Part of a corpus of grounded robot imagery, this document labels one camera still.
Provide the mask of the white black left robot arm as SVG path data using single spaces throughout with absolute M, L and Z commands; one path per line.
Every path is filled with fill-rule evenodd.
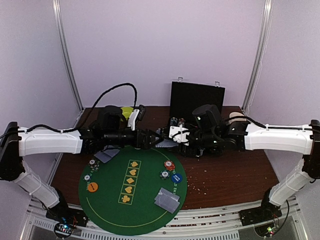
M 67 222 L 72 218 L 72 211 L 63 194 L 43 182 L 23 158 L 60 153 L 91 155 L 107 146 L 148 150 L 162 138 L 150 129 L 137 127 L 145 111 L 140 105 L 125 117 L 120 107 L 108 105 L 98 111 L 89 126 L 62 130 L 47 125 L 25 128 L 19 127 L 17 122 L 10 122 L 0 137 L 0 179 L 16 183 L 40 200 L 61 222 Z

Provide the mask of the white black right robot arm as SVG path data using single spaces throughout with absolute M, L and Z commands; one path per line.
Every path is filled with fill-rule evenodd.
M 217 158 L 179 156 L 189 184 L 182 208 L 213 208 L 260 200 L 300 158 L 299 153 L 278 150 L 225 151 Z

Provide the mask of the red cream poker chip stack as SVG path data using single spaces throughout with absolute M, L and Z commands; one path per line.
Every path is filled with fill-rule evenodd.
M 168 171 L 173 171 L 176 167 L 175 164 L 170 160 L 165 161 L 164 166 Z

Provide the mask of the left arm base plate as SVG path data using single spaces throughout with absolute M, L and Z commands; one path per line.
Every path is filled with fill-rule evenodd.
M 48 219 L 72 226 L 86 227 L 88 216 L 83 210 L 75 208 L 49 208 L 45 215 Z

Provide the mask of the single blue playing card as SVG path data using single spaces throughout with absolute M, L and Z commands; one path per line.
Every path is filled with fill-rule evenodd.
M 94 155 L 94 157 L 104 164 L 111 160 L 111 157 L 104 152 L 98 152 Z

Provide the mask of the green white small chip stack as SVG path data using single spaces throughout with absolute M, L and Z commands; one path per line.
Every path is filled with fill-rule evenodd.
M 83 177 L 83 180 L 86 182 L 86 183 L 90 183 L 91 182 L 91 179 L 92 179 L 92 176 L 90 174 L 86 174 L 84 177 Z

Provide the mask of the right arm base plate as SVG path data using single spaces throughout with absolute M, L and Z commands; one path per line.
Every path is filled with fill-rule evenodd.
M 281 217 L 283 214 L 279 207 L 254 207 L 239 212 L 242 226 L 259 224 Z

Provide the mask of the orange big blind button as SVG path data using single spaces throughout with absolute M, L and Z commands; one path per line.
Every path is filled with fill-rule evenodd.
M 90 193 L 95 193 L 98 189 L 99 189 L 99 185 L 98 185 L 96 182 L 90 182 L 90 183 L 87 185 L 87 190 L 88 190 Z

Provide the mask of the blue playing card deck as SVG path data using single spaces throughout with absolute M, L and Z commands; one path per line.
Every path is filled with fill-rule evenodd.
M 174 141 L 169 140 L 169 139 L 165 139 L 165 140 L 157 143 L 154 147 L 155 148 L 173 148 L 173 147 L 176 147 L 176 146 L 178 146 L 177 142 L 174 142 Z

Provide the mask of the blue small blind button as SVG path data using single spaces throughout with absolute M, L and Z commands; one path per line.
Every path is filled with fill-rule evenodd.
M 174 173 L 171 176 L 171 181 L 175 184 L 179 184 L 183 181 L 183 176 L 180 173 Z

